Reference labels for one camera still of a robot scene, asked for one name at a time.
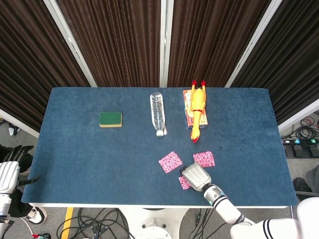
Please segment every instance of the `clear plastic bottle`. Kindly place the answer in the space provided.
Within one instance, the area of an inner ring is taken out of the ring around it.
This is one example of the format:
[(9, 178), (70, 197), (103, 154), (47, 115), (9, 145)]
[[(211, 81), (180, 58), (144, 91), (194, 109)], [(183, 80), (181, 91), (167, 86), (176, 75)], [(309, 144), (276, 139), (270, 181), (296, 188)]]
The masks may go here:
[(156, 129), (157, 136), (164, 136), (165, 113), (163, 96), (160, 92), (153, 92), (150, 95), (152, 122)]

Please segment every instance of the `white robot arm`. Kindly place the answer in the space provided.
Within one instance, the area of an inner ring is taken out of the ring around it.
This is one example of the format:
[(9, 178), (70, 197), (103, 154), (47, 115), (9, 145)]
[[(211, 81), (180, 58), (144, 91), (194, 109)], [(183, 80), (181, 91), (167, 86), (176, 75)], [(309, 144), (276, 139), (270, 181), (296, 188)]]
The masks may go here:
[(297, 220), (272, 219), (255, 224), (246, 218), (219, 187), (211, 184), (211, 177), (199, 164), (185, 167), (181, 173), (195, 191), (204, 192), (205, 199), (226, 223), (234, 225), (230, 230), (232, 239), (301, 239)]
[(9, 196), (16, 188), (19, 171), (19, 162), (0, 163), (0, 239), (4, 238), (5, 232), (13, 224), (13, 221), (7, 219), (11, 204)]

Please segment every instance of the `pink napkin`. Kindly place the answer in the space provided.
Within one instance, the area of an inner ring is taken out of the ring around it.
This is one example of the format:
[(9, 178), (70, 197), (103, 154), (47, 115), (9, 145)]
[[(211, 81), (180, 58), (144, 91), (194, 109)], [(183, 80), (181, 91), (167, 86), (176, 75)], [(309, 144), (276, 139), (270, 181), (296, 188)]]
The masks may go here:
[(177, 167), (181, 166), (183, 162), (181, 161), (179, 156), (173, 151), (164, 158), (162, 158), (159, 161), (159, 164), (161, 165), (165, 173), (169, 173)]
[(193, 154), (194, 161), (202, 167), (215, 166), (213, 153), (210, 151)]
[(189, 184), (189, 182), (186, 180), (184, 176), (181, 176), (178, 179), (183, 190), (187, 190), (191, 188), (191, 185)]

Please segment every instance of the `bottle cap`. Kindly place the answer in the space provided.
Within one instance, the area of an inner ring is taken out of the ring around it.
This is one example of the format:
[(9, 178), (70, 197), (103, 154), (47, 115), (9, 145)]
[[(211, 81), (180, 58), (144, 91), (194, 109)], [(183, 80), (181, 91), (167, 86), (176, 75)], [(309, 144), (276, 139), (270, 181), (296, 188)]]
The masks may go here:
[(156, 135), (157, 135), (157, 137), (164, 136), (164, 131), (163, 130), (159, 130), (159, 131), (156, 132)]

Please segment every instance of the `dark striped curtain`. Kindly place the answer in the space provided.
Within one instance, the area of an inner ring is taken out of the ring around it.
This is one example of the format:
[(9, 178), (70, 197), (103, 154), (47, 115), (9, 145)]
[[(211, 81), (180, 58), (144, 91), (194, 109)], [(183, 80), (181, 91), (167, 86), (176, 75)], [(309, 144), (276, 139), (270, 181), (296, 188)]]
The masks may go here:
[(159, 86), (160, 0), (57, 2), (98, 86)]
[(89, 84), (43, 1), (0, 9), (0, 109), (39, 131), (53, 87)]
[(319, 1), (284, 0), (232, 87), (269, 89), (278, 124), (319, 99)]
[(270, 0), (175, 0), (168, 86), (224, 87)]

